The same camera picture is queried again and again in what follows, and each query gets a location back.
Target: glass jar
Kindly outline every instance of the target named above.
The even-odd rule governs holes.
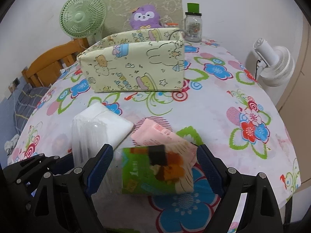
[[[201,42],[202,40],[202,14],[186,12],[185,18],[185,40],[190,42]]]

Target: cable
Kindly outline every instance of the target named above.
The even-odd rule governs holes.
[[[260,62],[260,60],[257,60],[256,62],[256,72],[255,72],[255,80],[257,80],[257,69],[258,69],[258,62]]]

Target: electrical outlet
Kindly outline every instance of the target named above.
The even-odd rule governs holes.
[[[16,79],[13,81],[13,85],[14,85],[15,87],[17,87],[19,84],[20,84],[20,81],[19,81],[18,78],[16,78]]]

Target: white fan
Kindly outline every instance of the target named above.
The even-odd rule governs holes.
[[[272,48],[266,40],[260,38],[254,43],[254,49],[261,58],[256,67],[256,79],[261,76],[267,86],[277,87],[291,78],[295,62],[286,47]]]

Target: green desk fan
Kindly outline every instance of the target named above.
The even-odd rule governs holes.
[[[104,0],[68,0],[63,6],[59,22],[63,31],[72,38],[95,36],[102,39],[102,26],[106,17]]]

